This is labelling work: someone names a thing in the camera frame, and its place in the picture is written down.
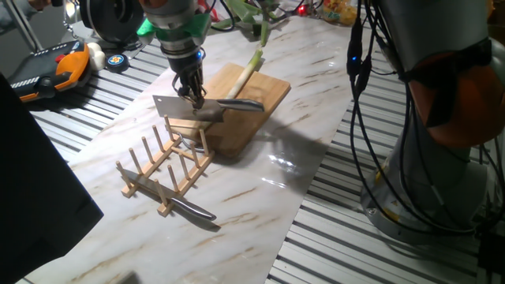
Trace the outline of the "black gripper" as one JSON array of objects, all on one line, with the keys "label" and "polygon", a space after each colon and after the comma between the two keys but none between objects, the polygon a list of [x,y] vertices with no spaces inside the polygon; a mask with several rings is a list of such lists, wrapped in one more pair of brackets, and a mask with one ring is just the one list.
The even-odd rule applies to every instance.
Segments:
[{"label": "black gripper", "polygon": [[193,53],[184,58],[169,58],[170,68],[180,78],[178,95],[191,103],[194,109],[200,109],[204,104],[203,60],[204,53]]}]

